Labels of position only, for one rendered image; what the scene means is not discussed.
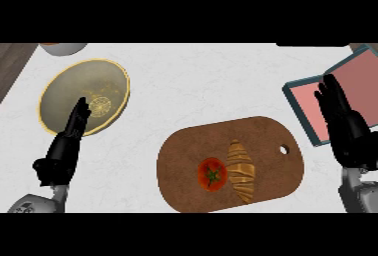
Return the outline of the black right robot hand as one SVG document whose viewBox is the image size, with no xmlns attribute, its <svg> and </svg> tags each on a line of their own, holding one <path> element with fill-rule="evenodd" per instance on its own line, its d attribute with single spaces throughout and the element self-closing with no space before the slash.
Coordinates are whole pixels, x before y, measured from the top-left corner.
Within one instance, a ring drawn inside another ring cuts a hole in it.
<svg viewBox="0 0 378 256">
<path fill-rule="evenodd" d="M 378 132 L 373 132 L 362 114 L 352 109 L 345 90 L 333 74 L 324 76 L 315 91 L 327 122 L 334 157 L 343 167 L 378 170 Z"/>
</svg>

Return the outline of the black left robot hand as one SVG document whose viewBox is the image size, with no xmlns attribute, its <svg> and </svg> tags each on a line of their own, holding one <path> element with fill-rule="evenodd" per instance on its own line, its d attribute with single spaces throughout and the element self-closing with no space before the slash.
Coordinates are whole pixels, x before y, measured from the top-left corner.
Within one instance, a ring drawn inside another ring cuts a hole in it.
<svg viewBox="0 0 378 256">
<path fill-rule="evenodd" d="M 66 129 L 55 136 L 46 157 L 37 159 L 33 164 L 42 186 L 68 185 L 71 182 L 91 114 L 86 98 L 82 97 L 71 111 Z"/>
</svg>

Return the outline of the teal box with pink inside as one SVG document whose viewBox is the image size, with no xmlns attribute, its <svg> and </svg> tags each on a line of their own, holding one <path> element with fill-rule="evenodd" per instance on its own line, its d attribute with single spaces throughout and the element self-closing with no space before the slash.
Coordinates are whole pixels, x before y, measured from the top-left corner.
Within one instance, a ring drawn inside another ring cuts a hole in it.
<svg viewBox="0 0 378 256">
<path fill-rule="evenodd" d="M 327 71 L 333 74 L 346 93 L 352 109 L 370 127 L 378 126 L 378 52 L 362 44 L 355 53 Z M 287 82 L 283 91 L 315 147 L 330 143 L 327 123 L 315 91 L 324 76 L 318 75 Z"/>
</svg>

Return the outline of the brown wooden cutting board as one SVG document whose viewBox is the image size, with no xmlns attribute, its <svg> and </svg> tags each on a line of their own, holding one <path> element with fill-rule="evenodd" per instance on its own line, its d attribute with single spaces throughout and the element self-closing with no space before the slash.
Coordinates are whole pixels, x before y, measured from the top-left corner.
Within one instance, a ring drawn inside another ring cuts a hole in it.
<svg viewBox="0 0 378 256">
<path fill-rule="evenodd" d="M 234 139 L 243 143 L 256 166 L 253 203 L 290 195 L 303 180 L 305 161 L 286 126 L 268 117 L 250 117 L 176 131 L 157 160 L 159 186 L 166 202 L 181 212 L 212 212 L 249 205 L 229 181 L 209 192 L 198 183 L 198 165 L 218 158 L 226 166 Z"/>
</svg>

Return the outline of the golden croissant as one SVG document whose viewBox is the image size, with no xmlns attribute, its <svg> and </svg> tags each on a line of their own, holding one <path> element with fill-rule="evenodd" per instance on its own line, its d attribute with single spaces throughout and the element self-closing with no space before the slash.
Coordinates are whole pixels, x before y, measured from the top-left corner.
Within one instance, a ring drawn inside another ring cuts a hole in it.
<svg viewBox="0 0 378 256">
<path fill-rule="evenodd" d="M 238 139 L 234 139 L 228 149 L 226 169 L 234 190 L 246 204 L 253 203 L 256 166 L 247 149 Z"/>
</svg>

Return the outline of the gold-rimmed grey plate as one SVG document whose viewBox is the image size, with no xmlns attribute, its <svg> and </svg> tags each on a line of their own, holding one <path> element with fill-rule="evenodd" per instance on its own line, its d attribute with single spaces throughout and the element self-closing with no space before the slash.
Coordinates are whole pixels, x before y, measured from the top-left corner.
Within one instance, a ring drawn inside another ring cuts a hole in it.
<svg viewBox="0 0 378 256">
<path fill-rule="evenodd" d="M 74 63 L 48 83 L 39 100 L 39 122 L 57 135 L 67 126 L 79 99 L 85 97 L 92 111 L 85 135 L 101 132 L 114 123 L 128 106 L 130 76 L 113 60 L 94 58 Z"/>
</svg>

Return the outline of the red tomato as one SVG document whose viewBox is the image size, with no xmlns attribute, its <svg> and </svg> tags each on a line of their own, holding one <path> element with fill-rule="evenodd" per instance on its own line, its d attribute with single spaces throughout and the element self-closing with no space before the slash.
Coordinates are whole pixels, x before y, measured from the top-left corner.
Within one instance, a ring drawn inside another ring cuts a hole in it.
<svg viewBox="0 0 378 256">
<path fill-rule="evenodd" d="M 209 192 L 222 189 L 228 182 L 228 169 L 224 162 L 212 157 L 198 165 L 198 183 Z"/>
</svg>

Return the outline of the white bowl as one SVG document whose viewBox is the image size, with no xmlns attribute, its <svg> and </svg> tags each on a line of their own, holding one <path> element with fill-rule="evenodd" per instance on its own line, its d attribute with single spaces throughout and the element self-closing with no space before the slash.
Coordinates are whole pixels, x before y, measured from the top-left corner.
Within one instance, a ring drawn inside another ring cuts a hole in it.
<svg viewBox="0 0 378 256">
<path fill-rule="evenodd" d="M 42 44 L 42 48 L 52 56 L 70 56 L 88 46 L 86 43 Z"/>
</svg>

